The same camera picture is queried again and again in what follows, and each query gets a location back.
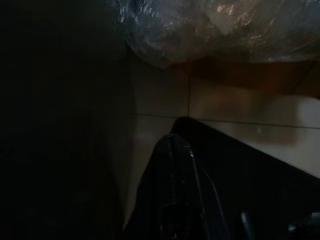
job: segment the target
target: black object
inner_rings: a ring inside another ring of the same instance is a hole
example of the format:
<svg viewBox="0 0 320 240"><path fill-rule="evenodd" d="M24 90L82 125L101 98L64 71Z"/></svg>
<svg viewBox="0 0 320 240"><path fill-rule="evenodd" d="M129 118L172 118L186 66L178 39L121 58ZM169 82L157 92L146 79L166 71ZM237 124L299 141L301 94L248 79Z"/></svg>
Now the black object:
<svg viewBox="0 0 320 240"><path fill-rule="evenodd" d="M191 118L178 119L171 132L185 141L171 135L155 147L125 239L193 239L184 234L195 219L186 206L197 215L195 239L315 239L295 238L288 225L319 211L318 178ZM164 234L172 225L178 230Z"/></svg>

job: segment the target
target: white tile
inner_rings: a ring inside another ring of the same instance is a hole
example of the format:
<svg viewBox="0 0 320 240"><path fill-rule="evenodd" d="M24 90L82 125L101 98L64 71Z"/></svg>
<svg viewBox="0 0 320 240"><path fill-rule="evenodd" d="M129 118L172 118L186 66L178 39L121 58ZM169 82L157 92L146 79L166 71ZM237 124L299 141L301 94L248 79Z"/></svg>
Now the white tile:
<svg viewBox="0 0 320 240"><path fill-rule="evenodd" d="M130 74L137 114L181 117L188 114L188 75L161 70L133 58Z"/></svg>
<svg viewBox="0 0 320 240"><path fill-rule="evenodd" d="M175 120L175 118L156 116L136 117L125 223L128 222L135 207L138 184L154 147L163 136L170 133Z"/></svg>
<svg viewBox="0 0 320 240"><path fill-rule="evenodd" d="M320 128L320 100L315 98L262 93L199 78L192 78L190 86L190 116L196 119Z"/></svg>
<svg viewBox="0 0 320 240"><path fill-rule="evenodd" d="M214 121L202 122L320 178L320 129Z"/></svg>

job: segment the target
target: plastic bag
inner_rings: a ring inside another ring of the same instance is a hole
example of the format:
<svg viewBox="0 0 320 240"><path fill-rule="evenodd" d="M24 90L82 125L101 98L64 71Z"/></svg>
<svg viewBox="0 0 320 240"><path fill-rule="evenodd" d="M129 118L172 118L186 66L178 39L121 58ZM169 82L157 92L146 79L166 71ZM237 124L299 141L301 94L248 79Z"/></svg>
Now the plastic bag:
<svg viewBox="0 0 320 240"><path fill-rule="evenodd" d="M320 0L121 0L126 41L158 66L320 58Z"/></svg>

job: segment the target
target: clear plastic bag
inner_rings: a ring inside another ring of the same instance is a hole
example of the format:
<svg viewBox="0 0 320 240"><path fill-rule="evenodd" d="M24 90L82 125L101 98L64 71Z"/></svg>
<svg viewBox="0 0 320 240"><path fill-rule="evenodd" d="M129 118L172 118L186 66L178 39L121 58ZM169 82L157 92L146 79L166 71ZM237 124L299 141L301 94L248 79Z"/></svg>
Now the clear plastic bag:
<svg viewBox="0 0 320 240"><path fill-rule="evenodd" d="M320 58L320 0L120 0L126 41L158 66Z"/></svg>

